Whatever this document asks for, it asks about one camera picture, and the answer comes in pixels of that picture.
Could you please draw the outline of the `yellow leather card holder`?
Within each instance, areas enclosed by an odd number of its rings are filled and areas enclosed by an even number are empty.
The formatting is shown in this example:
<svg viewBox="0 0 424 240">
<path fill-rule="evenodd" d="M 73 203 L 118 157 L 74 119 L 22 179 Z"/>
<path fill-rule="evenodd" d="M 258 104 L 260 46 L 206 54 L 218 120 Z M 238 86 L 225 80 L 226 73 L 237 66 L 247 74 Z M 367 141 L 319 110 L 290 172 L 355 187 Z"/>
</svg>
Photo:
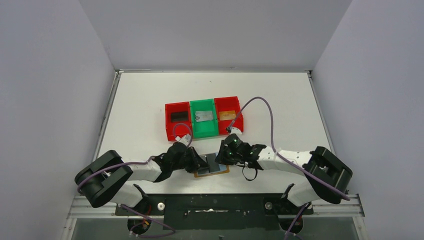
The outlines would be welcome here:
<svg viewBox="0 0 424 240">
<path fill-rule="evenodd" d="M 206 160 L 206 155 L 207 154 L 201 154 L 200 156 Z M 204 170 L 199 170 L 197 172 L 195 172 L 193 175 L 195 178 L 201 178 L 201 177 L 209 177 L 209 176 L 214 176 L 214 175 L 220 175 L 220 174 L 226 174 L 230 172 L 230 167 L 228 165 L 223 165 L 223 164 L 219 164 L 220 165 L 220 171 L 218 172 L 213 172 L 213 173 L 209 173 L 209 168 L 204 169 Z"/>
</svg>

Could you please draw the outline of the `red bin with black card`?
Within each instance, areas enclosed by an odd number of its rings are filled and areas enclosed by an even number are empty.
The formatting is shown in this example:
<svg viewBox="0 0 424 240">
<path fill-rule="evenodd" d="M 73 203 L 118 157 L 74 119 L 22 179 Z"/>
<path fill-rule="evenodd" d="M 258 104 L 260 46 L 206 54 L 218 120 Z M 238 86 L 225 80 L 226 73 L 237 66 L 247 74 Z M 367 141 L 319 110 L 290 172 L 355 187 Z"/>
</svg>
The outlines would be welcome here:
<svg viewBox="0 0 424 240">
<path fill-rule="evenodd" d="M 188 101 L 165 104 L 165 130 L 167 140 L 193 133 L 190 103 Z"/>
</svg>

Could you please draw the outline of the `green plastic bin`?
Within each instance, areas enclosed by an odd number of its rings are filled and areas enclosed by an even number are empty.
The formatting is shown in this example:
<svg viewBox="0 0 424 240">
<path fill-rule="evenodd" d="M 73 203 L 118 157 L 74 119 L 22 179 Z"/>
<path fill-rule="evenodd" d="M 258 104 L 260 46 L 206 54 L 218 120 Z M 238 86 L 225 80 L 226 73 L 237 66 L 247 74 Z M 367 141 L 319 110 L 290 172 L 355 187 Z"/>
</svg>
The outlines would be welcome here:
<svg viewBox="0 0 424 240">
<path fill-rule="evenodd" d="M 189 102 L 192 132 L 195 139 L 219 135 L 218 117 L 213 98 Z"/>
</svg>

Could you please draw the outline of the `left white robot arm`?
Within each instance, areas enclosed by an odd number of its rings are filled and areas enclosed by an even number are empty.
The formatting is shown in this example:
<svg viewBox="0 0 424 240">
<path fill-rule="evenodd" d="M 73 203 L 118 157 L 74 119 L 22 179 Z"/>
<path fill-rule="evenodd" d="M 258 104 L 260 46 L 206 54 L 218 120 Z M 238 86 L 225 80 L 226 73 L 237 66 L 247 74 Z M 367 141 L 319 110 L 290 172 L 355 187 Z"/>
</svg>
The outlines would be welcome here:
<svg viewBox="0 0 424 240">
<path fill-rule="evenodd" d="M 111 202 L 126 205 L 140 214 L 147 209 L 148 199 L 139 186 L 130 184 L 131 181 L 159 183 L 177 170 L 192 174 L 208 168 L 209 164 L 194 147 L 175 142 L 166 152 L 150 156 L 146 161 L 124 161 L 115 150 L 108 150 L 83 168 L 74 182 L 77 191 L 93 208 Z"/>
</svg>

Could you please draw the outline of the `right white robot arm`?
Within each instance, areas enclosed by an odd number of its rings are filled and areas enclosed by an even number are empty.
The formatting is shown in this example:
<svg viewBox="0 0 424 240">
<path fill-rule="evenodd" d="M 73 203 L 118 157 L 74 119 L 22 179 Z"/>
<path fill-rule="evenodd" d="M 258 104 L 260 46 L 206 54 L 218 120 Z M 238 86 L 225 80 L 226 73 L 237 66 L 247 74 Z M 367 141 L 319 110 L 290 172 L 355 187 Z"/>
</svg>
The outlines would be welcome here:
<svg viewBox="0 0 424 240">
<path fill-rule="evenodd" d="M 305 180 L 287 188 L 281 199 L 282 209 L 289 214 L 315 200 L 331 204 L 349 200 L 346 191 L 353 172 L 323 146 L 311 151 L 276 150 L 264 144 L 250 145 L 230 134 L 221 141 L 215 161 L 257 172 L 278 170 L 304 176 Z"/>
</svg>

